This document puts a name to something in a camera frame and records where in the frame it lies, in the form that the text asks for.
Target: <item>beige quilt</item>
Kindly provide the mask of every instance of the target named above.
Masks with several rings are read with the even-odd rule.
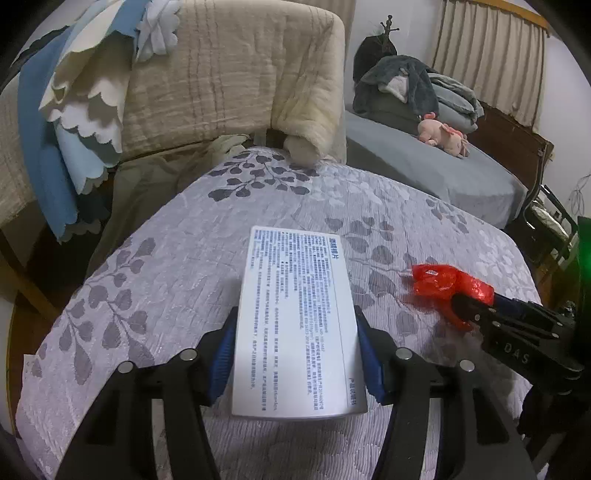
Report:
[[[124,160],[266,128],[305,139],[318,157],[331,150],[343,112],[337,15],[278,0],[183,0],[178,16],[176,49],[132,71]],[[34,200],[17,92],[18,76],[0,95],[0,226]]]

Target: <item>curtain rod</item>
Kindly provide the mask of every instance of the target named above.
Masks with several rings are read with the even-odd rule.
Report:
[[[531,10],[527,10],[526,8],[519,7],[518,5],[512,4],[510,2],[505,2],[504,0],[465,0],[471,2],[473,4],[482,4],[486,5],[487,7],[498,8],[499,10],[504,10],[506,12],[515,14],[528,22],[531,22],[535,25],[539,25],[546,31],[550,29],[550,24],[548,21],[538,15],[537,13],[532,12]]]

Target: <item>red plastic bag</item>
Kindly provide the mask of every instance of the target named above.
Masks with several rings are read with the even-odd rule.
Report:
[[[494,288],[451,265],[415,265],[413,277],[415,295],[434,299],[443,316],[462,332],[473,326],[453,313],[450,301],[454,294],[463,293],[488,306],[495,301]]]

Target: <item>curtain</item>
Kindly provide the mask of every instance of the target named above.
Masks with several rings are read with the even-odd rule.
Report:
[[[313,7],[323,8],[340,17],[345,24],[345,52],[349,45],[349,36],[351,34],[351,25],[353,24],[353,15],[355,14],[356,0],[291,0],[298,4],[311,5]]]
[[[433,68],[526,127],[537,126],[546,31],[521,17],[443,0]]]

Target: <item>screw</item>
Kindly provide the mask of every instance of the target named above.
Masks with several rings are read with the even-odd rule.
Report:
[[[396,350],[396,356],[400,360],[410,360],[413,356],[413,353],[408,348],[399,348]]]
[[[128,374],[129,372],[131,372],[134,369],[134,365],[132,362],[130,362],[129,360],[123,362],[122,364],[119,364],[119,366],[117,367],[117,371],[120,374]]]
[[[461,360],[460,368],[464,370],[464,372],[473,372],[476,367],[474,366],[474,363],[469,360]]]
[[[191,360],[195,360],[197,358],[197,351],[194,348],[187,348],[181,352],[179,355],[181,360],[185,362],[189,362]]]

